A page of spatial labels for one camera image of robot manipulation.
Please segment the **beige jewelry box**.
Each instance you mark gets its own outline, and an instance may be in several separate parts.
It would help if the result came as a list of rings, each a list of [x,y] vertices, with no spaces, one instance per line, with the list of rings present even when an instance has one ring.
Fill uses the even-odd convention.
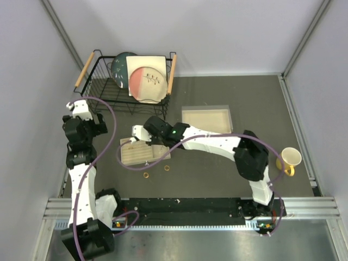
[[[226,134],[233,132],[228,105],[203,105],[182,107],[182,122],[209,132]]]

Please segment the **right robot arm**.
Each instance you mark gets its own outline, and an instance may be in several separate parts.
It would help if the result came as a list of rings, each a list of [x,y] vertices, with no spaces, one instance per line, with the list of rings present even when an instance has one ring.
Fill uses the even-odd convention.
[[[238,174],[248,180],[253,203],[241,206],[240,214],[251,217],[266,216],[274,208],[274,192],[269,187],[269,150],[259,143],[252,131],[244,131],[243,137],[230,136],[201,130],[187,123],[174,126],[159,117],[150,117],[133,134],[148,145],[164,145],[184,150],[198,150],[223,156],[235,162]]]

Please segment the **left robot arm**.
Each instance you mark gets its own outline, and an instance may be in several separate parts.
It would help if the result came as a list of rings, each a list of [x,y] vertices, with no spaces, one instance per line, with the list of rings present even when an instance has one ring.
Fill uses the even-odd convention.
[[[97,118],[98,122],[89,116],[63,117],[72,203],[68,227],[62,230],[61,239],[74,260],[90,260],[112,252],[112,219],[123,211],[115,189],[95,193],[97,169],[92,162],[97,152],[92,140],[108,131],[103,115],[98,113]]]

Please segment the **pink and cream round plate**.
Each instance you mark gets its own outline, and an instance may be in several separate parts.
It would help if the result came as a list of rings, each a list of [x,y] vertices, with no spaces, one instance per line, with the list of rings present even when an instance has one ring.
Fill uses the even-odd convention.
[[[137,68],[128,81],[130,94],[140,103],[158,104],[167,94],[167,80],[157,69]]]

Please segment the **dark green round plate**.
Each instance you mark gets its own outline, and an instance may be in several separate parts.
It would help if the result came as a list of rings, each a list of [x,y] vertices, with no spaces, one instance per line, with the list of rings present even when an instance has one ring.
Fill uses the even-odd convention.
[[[118,54],[111,63],[111,76],[116,85],[122,89],[128,89],[128,56],[136,56],[133,52],[122,52]]]

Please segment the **cream square plate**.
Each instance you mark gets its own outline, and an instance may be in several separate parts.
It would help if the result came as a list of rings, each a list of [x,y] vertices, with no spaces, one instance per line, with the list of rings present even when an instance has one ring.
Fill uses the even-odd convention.
[[[128,71],[128,81],[131,74],[140,67],[148,66],[157,69],[163,74],[167,80],[166,72],[166,58],[162,55],[137,55],[128,56],[127,60],[127,71]]]

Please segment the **yellow mug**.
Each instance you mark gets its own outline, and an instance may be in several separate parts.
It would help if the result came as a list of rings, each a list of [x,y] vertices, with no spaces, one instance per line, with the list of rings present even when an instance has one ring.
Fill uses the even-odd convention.
[[[282,165],[282,162],[280,161],[280,159],[277,158],[276,167],[279,170],[282,170],[284,167],[285,174],[287,174],[290,177],[294,176],[295,167],[302,162],[301,153],[293,147],[286,147],[282,150],[280,156],[281,156],[281,159],[283,160],[284,165]]]

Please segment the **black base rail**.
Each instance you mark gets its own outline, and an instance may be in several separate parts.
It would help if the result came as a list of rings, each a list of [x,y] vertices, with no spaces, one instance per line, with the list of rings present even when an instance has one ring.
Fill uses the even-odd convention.
[[[137,226],[242,225],[259,214],[252,200],[240,198],[129,198],[123,210],[136,210]]]

